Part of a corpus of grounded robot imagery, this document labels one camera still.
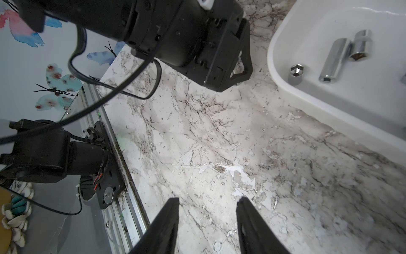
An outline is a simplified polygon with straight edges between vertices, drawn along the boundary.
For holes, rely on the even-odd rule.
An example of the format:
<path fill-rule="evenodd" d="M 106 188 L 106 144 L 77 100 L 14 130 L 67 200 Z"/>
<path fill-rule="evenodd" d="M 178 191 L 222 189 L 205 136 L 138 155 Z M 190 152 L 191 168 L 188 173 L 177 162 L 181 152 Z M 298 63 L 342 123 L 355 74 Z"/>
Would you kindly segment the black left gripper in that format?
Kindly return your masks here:
<path fill-rule="evenodd" d="M 223 92 L 250 79 L 250 24 L 237 1 L 136 1 L 135 23 L 126 43 L 133 56 L 154 55 L 195 83 Z"/>

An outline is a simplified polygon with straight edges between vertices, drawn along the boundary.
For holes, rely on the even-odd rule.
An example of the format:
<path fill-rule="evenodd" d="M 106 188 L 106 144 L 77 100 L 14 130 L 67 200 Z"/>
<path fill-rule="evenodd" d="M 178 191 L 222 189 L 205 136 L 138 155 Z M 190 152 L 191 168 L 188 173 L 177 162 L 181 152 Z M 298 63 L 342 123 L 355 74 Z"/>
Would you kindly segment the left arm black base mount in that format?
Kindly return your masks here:
<path fill-rule="evenodd" d="M 101 189 L 105 169 L 112 160 L 108 143 L 97 129 L 81 138 L 64 128 L 1 146 L 1 185 L 14 180 L 54 184 L 67 176 L 80 176 L 79 192 L 90 199 Z"/>

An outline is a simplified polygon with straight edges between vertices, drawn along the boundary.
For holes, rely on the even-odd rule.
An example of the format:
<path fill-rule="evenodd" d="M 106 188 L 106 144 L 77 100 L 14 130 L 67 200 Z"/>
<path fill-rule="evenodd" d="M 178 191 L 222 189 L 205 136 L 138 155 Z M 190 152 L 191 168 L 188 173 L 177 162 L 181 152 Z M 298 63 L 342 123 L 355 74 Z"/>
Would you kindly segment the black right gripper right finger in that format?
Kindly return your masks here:
<path fill-rule="evenodd" d="M 290 254 L 247 197 L 238 201 L 236 218 L 242 254 Z"/>

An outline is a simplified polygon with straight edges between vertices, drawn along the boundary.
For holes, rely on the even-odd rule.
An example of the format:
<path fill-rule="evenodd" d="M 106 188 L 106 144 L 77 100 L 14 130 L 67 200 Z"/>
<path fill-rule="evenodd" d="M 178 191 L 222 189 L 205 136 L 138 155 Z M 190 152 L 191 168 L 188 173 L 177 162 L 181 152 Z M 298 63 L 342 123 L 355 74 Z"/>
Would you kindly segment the stepped chrome socket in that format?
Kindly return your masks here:
<path fill-rule="evenodd" d="M 349 60 L 361 61 L 370 56 L 372 48 L 372 31 L 369 29 L 360 30 L 356 33 L 351 47 Z"/>

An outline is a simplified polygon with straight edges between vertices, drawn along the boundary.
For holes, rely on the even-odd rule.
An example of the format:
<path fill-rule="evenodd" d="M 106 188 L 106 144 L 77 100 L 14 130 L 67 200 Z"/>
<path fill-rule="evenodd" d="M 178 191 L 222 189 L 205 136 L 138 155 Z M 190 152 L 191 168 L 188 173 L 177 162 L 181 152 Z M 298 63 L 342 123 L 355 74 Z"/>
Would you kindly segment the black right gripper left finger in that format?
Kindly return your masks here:
<path fill-rule="evenodd" d="M 174 254 L 179 225 L 179 199 L 167 200 L 129 254 Z"/>

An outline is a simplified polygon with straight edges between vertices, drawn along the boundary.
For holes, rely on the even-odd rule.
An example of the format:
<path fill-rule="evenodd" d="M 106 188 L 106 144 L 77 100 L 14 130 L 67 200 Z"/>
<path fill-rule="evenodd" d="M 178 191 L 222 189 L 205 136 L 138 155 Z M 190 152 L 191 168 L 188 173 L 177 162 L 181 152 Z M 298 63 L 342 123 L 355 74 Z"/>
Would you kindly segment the long chrome hex socket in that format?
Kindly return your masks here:
<path fill-rule="evenodd" d="M 344 61 L 348 57 L 352 41 L 348 38 L 339 38 L 333 42 L 327 59 L 319 75 L 319 81 L 332 84 L 338 80 Z"/>

